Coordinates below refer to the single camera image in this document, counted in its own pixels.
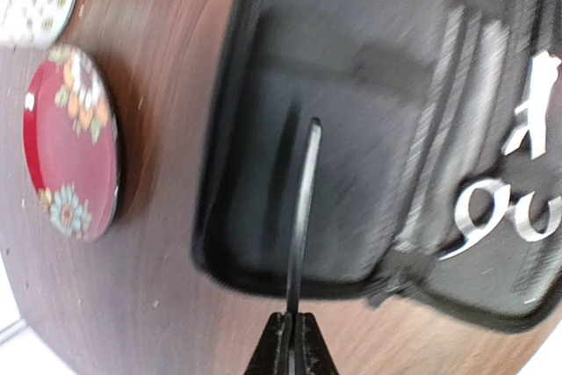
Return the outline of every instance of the black tool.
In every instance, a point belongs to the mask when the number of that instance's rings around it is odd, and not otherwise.
[[[252,356],[247,375],[337,375],[322,333],[312,314],[299,313],[300,280],[306,231],[313,197],[314,174],[320,152],[321,123],[311,122],[292,227],[287,271],[287,310],[271,315]]]

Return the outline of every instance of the wooden table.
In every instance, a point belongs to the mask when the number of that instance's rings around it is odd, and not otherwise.
[[[24,317],[79,374],[240,374],[281,302],[228,292],[191,262],[213,78],[232,0],[78,0],[64,37],[115,93],[124,206],[100,242],[46,224],[25,169],[24,95],[42,52],[0,50],[0,248]],[[515,374],[561,313],[486,332],[405,300],[305,304],[342,374]]]

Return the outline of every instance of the black case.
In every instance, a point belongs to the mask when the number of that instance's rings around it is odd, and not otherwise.
[[[536,191],[539,219],[562,193],[560,95],[547,154],[501,154],[531,58],[558,44],[559,16],[559,0],[235,0],[207,135],[198,266],[229,288],[285,295],[317,117],[304,298],[376,306],[399,294],[489,328],[534,327],[562,292],[562,230],[528,243],[506,218],[466,252],[439,257],[458,241],[453,208],[470,181],[500,177],[515,197]],[[473,206],[482,214],[489,198]]]

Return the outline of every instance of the floral plate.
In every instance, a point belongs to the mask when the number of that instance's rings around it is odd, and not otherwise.
[[[51,224],[66,237],[96,240],[117,202],[117,125],[92,59],[53,47],[25,95],[27,168]]]

